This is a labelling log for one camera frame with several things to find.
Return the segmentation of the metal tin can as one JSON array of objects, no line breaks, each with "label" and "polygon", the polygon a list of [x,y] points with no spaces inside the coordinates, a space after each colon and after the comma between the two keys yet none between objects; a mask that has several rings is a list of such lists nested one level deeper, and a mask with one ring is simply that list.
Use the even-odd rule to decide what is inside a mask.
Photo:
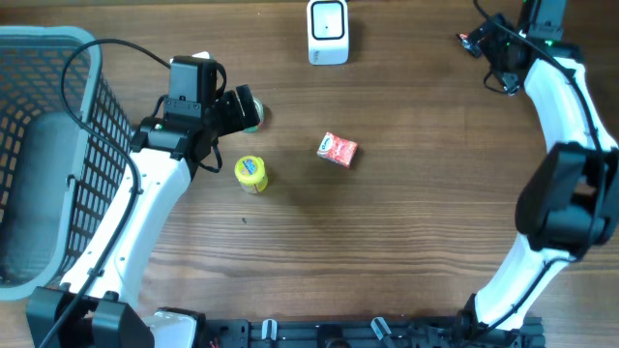
[{"label": "metal tin can", "polygon": [[264,106],[260,99],[253,97],[250,107],[251,116],[256,124],[244,129],[244,132],[257,132],[263,125],[265,119]]}]

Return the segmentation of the black red snack wrapper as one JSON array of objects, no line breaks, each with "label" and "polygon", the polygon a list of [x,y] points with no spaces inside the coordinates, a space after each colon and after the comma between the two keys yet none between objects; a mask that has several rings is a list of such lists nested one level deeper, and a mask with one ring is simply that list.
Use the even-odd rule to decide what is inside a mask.
[{"label": "black red snack wrapper", "polygon": [[474,41],[471,41],[468,38],[467,34],[459,33],[456,34],[456,38],[462,45],[462,47],[475,59],[479,59],[482,55],[482,51],[479,48],[478,44]]}]

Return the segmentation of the yellow mentos gum jar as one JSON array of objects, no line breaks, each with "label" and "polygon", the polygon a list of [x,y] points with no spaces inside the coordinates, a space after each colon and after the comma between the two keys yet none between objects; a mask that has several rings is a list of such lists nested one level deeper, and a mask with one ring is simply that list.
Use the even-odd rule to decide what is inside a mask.
[{"label": "yellow mentos gum jar", "polygon": [[258,194],[268,185],[266,165],[260,157],[244,156],[238,159],[234,173],[241,188],[248,193]]}]

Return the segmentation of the kleenex tissue pack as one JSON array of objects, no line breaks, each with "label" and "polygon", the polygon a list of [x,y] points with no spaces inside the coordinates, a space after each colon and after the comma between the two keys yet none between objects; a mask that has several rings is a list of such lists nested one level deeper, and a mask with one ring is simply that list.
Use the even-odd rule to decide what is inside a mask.
[{"label": "kleenex tissue pack", "polygon": [[327,132],[320,142],[316,154],[322,159],[349,168],[357,149],[358,144],[356,142]]}]

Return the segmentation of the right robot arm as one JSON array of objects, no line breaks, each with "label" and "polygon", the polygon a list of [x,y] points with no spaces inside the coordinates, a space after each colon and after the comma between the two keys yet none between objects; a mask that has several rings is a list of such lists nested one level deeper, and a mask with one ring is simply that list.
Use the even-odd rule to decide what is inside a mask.
[{"label": "right robot arm", "polygon": [[579,47],[562,40],[566,8],[527,0],[516,23],[481,11],[484,22],[457,37],[474,58],[487,58],[499,94],[522,91],[531,99],[546,156],[516,202],[513,246],[447,330],[456,347],[531,346],[534,336],[524,329],[530,306],[618,224],[618,144],[590,97]]}]

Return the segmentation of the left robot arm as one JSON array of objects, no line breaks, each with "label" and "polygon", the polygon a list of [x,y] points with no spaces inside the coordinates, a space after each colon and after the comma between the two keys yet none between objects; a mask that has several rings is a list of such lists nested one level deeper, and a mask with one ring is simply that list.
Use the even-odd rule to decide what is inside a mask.
[{"label": "left robot arm", "polygon": [[219,139],[260,122],[251,90],[226,90],[226,72],[207,52],[170,62],[163,115],[142,120],[125,177],[94,238],[58,289],[37,288],[26,307],[38,347],[208,347],[204,314],[162,308],[135,312],[162,228]]}]

